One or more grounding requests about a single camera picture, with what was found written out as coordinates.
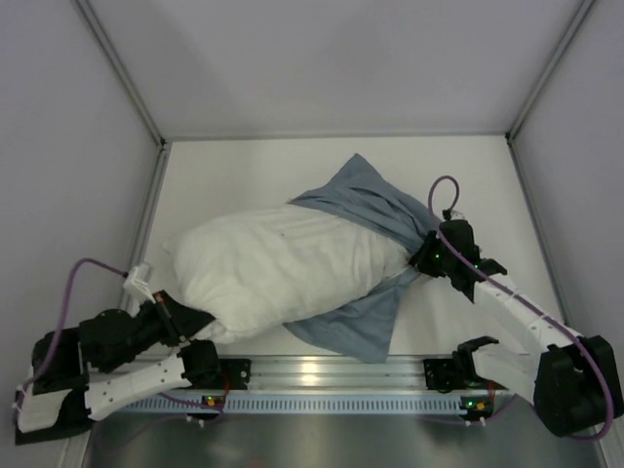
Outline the white pillow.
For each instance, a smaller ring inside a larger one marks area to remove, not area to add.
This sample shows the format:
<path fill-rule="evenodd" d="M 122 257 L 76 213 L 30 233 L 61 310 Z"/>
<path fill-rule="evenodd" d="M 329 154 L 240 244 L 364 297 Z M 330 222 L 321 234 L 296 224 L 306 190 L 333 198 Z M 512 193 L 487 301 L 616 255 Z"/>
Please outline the white pillow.
<path fill-rule="evenodd" d="M 181 302 L 209 312 L 199 336 L 242 341 L 364 296 L 386 258 L 346 221 L 286 204 L 214 218 L 163 245 Z"/>

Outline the blue pillowcase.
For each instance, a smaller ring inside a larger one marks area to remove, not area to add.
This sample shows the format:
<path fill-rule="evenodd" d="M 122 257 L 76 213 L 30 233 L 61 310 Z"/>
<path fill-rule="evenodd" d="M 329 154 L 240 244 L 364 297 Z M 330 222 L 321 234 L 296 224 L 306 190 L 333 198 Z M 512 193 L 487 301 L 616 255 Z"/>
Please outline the blue pillowcase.
<path fill-rule="evenodd" d="M 386 181 L 363 156 L 353 155 L 323 186 L 289 203 L 333 215 L 371 237 L 371 246 L 386 255 L 386 271 L 364 296 L 332 311 L 285 323 L 296 338 L 319 348 L 380 364 L 389 355 L 400 305 L 419 274 L 409 260 L 435 227 L 420 201 Z"/>

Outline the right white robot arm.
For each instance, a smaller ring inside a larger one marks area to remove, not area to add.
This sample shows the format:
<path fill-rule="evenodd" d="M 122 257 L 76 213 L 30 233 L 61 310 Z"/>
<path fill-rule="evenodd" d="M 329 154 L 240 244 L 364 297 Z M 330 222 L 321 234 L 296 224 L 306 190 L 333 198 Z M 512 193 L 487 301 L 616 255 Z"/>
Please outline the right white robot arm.
<path fill-rule="evenodd" d="M 595 425 L 605 430 L 623 414 L 623 394 L 614 352 L 601 336 L 586 337 L 540 310 L 517 289 L 507 270 L 483 258 L 472 226 L 446 220 L 427 234 L 410 260 L 418 272 L 447 278 L 451 286 L 486 312 L 521 346 L 481 336 L 452 352 L 451 376 L 435 387 L 496 383 L 532 405 L 555 436 L 579 434 Z"/>

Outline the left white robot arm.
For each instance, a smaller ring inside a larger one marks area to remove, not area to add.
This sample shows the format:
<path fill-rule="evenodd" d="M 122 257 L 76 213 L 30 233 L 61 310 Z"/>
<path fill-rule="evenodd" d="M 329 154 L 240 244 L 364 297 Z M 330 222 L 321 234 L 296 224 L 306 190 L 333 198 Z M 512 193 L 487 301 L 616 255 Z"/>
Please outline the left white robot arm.
<path fill-rule="evenodd" d="M 145 398 L 211 383 L 219 358 L 199 334 L 214 320 L 157 292 L 135 314 L 108 309 L 47 333 L 16 393 L 16 445 L 71 438 Z"/>

